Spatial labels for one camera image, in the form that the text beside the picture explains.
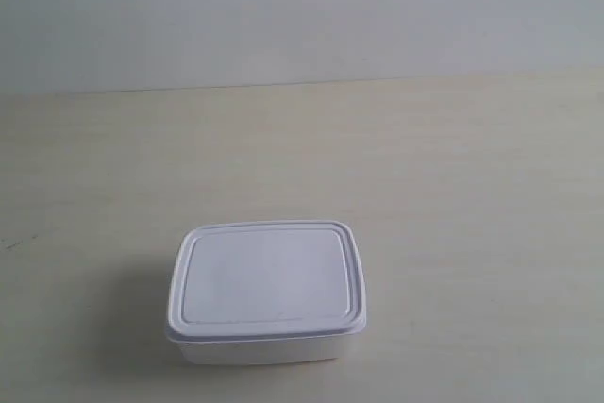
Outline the white lidded plastic container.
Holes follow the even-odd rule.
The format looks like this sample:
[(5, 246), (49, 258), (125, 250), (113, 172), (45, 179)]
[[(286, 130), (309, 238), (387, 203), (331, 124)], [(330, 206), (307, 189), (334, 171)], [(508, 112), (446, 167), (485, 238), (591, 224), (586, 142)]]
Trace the white lidded plastic container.
[(176, 254), (165, 333), (190, 363), (333, 360), (366, 324), (361, 257), (341, 222), (198, 227)]

